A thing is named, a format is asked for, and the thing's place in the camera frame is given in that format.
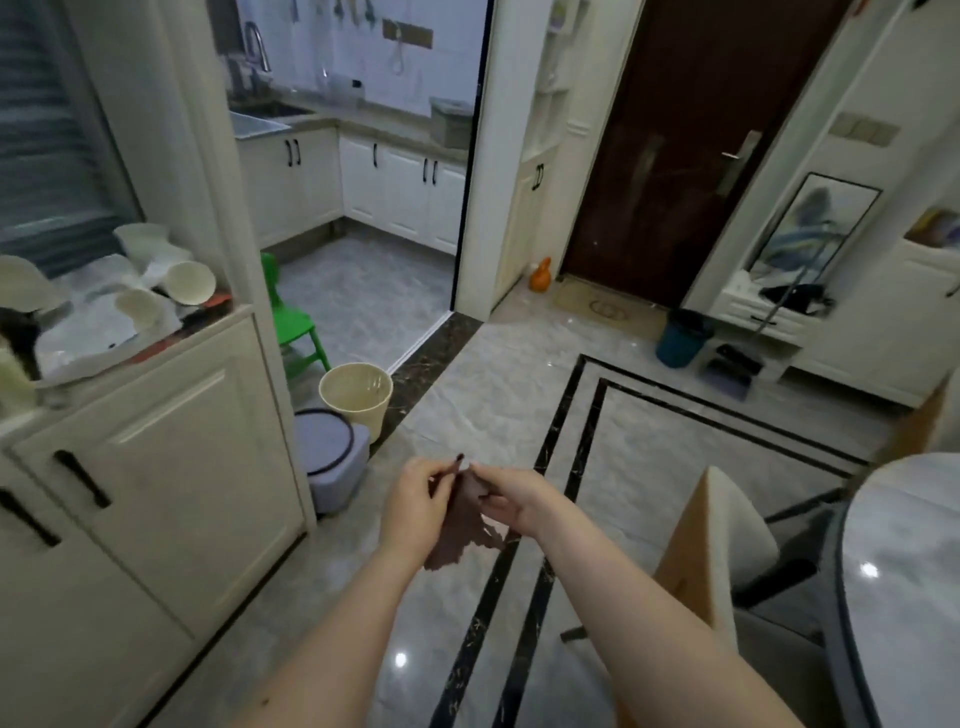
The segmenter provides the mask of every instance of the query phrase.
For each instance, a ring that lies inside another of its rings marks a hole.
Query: hand
[[[495,468],[480,463],[471,463],[470,469],[496,486],[502,494],[484,498],[480,506],[483,515],[510,526],[524,536],[538,540],[553,506],[569,502],[535,471]]]
[[[440,538],[446,504],[450,500],[455,475],[446,475],[430,497],[430,476],[440,473],[454,461],[408,460],[400,471],[380,520],[380,549],[399,556],[415,573]]]

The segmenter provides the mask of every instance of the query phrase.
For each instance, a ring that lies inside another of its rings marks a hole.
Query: white wall
[[[294,20],[296,1],[299,20]],[[365,0],[356,0],[359,25],[343,0],[238,0],[241,17],[260,28],[276,83],[324,90],[324,72],[363,82],[376,104],[430,114],[430,97],[472,102],[486,22],[487,0],[372,0],[377,22],[364,18]],[[433,30],[433,48],[397,44],[383,37],[382,18]]]
[[[358,11],[364,0],[357,0]],[[433,30],[433,48],[404,45],[402,73],[397,44],[383,37],[380,24],[371,30],[333,19],[334,67],[360,79],[367,101],[428,116],[430,97],[473,102],[487,0],[373,0],[378,17]]]

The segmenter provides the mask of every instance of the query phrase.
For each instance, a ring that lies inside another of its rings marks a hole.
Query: mop handle
[[[783,296],[780,298],[780,300],[777,302],[777,304],[770,309],[770,313],[767,314],[767,317],[763,319],[763,322],[750,335],[750,338],[747,339],[746,341],[747,344],[752,344],[763,332],[763,330],[767,328],[767,325],[774,320],[774,316],[776,316],[777,312],[780,311],[781,308],[783,308],[783,305],[786,303],[786,300],[790,298],[790,294],[797,289],[798,285],[800,285],[800,281],[804,279],[806,272],[810,270],[813,264],[820,257],[821,253],[827,249],[827,243],[829,243],[829,241],[830,241],[829,238],[824,238],[824,242],[822,242],[820,244],[820,248],[817,249],[817,254],[804,264],[804,267],[801,268],[800,270],[800,274],[793,279],[793,282],[790,283],[790,287],[786,289],[786,293],[784,293]]]

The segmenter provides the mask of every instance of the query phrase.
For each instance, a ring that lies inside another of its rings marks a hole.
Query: green plastic chair
[[[263,278],[267,281],[267,291],[270,293],[270,308],[274,312],[274,328],[276,328],[276,342],[281,346],[289,346],[302,336],[310,334],[313,341],[314,353],[302,359],[290,362],[284,366],[284,373],[288,379],[300,374],[304,369],[320,361],[324,369],[330,371],[330,362],[326,358],[324,347],[317,335],[317,327],[313,320],[298,308],[286,305],[276,292],[276,282],[280,280],[280,269],[276,265],[276,258],[269,253],[260,254],[260,265],[263,266]]]

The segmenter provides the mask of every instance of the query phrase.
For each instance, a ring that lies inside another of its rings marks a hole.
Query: brown cloth
[[[445,475],[456,473],[453,490],[446,505],[444,525],[440,529],[440,539],[430,551],[423,567],[436,571],[447,564],[456,564],[470,544],[488,548],[503,549],[503,539],[480,516],[480,501],[498,493],[486,480],[477,477],[473,471],[462,468],[464,456],[457,455],[456,462],[447,470],[430,478],[430,496],[432,497]]]

